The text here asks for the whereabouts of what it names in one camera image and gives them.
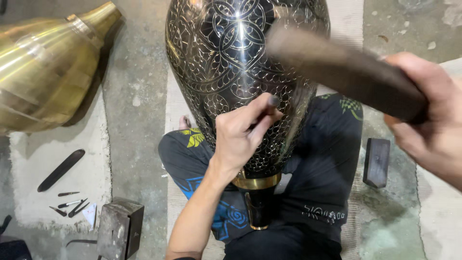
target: wooden hammer handle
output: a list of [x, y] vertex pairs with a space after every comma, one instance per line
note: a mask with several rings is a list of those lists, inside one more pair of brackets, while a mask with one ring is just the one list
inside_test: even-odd
[[399, 68], [311, 31], [274, 25], [267, 53], [300, 75], [405, 122], [427, 118], [427, 99]]

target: brass band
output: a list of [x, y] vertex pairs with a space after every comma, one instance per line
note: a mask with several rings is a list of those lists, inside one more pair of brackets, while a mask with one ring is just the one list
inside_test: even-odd
[[264, 230], [264, 229], [267, 229], [267, 228], [268, 228], [268, 226], [264, 226], [264, 227], [254, 227], [254, 226], [252, 226], [252, 224], [250, 224], [250, 227], [251, 227], [252, 229], [254, 229], [254, 230]]
[[231, 183], [233, 183], [239, 188], [246, 190], [262, 190], [270, 188], [277, 185], [281, 181], [281, 173], [260, 179], [245, 179], [240, 176], [243, 175], [239, 174], [232, 180]]

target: forearm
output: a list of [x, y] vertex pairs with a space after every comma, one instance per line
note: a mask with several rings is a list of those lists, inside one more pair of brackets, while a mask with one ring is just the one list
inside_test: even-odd
[[167, 260], [186, 256], [196, 259], [201, 257], [210, 236], [215, 210], [225, 188], [224, 184], [213, 180], [216, 170], [211, 163], [201, 184], [176, 220], [167, 248]]

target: concrete floor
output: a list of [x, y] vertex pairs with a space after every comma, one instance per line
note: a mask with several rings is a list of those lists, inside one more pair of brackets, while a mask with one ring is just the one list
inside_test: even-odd
[[[64, 17], [104, 2], [10, 0], [0, 24], [39, 16]], [[446, 10], [457, 11], [460, 1], [445, 2], [456, 4], [451, 6], [436, 0], [365, 0], [365, 48], [383, 55], [411, 51], [433, 62], [459, 58], [462, 27], [456, 25], [462, 21]], [[164, 132], [168, 67], [164, 23], [169, 1], [114, 0], [114, 3], [124, 15], [124, 23], [116, 35], [103, 78], [113, 195], [145, 205], [140, 250], [131, 259], [157, 260], [164, 258], [166, 246], [167, 180], [161, 178], [165, 171], [161, 169], [157, 144]], [[379, 35], [385, 36], [388, 42]], [[435, 42], [436, 47], [429, 50], [431, 42]], [[364, 144], [369, 137], [393, 138], [382, 122], [382, 115], [367, 108], [363, 136]], [[7, 214], [14, 216], [8, 158], [8, 139], [0, 138], [1, 218]], [[419, 236], [415, 164], [392, 146], [387, 187], [374, 190], [364, 186], [362, 192], [361, 259], [425, 259]], [[26, 240], [35, 260], [97, 257], [94, 245], [75, 244], [64, 248], [70, 239], [95, 239], [96, 233], [26, 229], [13, 220], [6, 235]]]

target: woven mat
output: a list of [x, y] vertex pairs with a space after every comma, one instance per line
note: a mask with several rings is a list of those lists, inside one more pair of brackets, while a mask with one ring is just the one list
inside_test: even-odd
[[[363, 0], [327, 0], [330, 21], [331, 37], [337, 42], [361, 50], [363, 47]], [[329, 88], [319, 86], [317, 95], [334, 93]], [[168, 72], [167, 79], [167, 103], [165, 110], [165, 133], [179, 128], [179, 120], [182, 115], [188, 115], [193, 127], [196, 126], [193, 116], [181, 94], [180, 88], [173, 76], [171, 69]], [[352, 192], [348, 200], [348, 221], [342, 227], [342, 258], [344, 260], [358, 260], [359, 244], [359, 191], [362, 183], [362, 170], [356, 171]], [[180, 189], [168, 176], [168, 193], [167, 193], [167, 239], [170, 238], [173, 225], [178, 218], [181, 210], [184, 208], [187, 199]], [[223, 259], [225, 245], [221, 241], [214, 239], [212, 233], [202, 259], [220, 260]]]
[[[112, 200], [109, 136], [102, 89], [99, 88], [85, 117], [69, 127], [25, 134], [10, 134], [15, 217], [25, 227], [86, 232], [90, 224], [83, 214], [62, 217], [49, 206], [88, 198], [97, 203], [97, 222], [101, 207]], [[40, 183], [72, 152], [84, 149], [85, 155], [51, 188], [37, 192]], [[61, 192], [79, 194], [58, 197]], [[77, 204], [64, 208], [69, 213]]]
[[[462, 58], [441, 63], [452, 76], [462, 75]], [[462, 193], [417, 166], [420, 236], [428, 260], [459, 260]]]

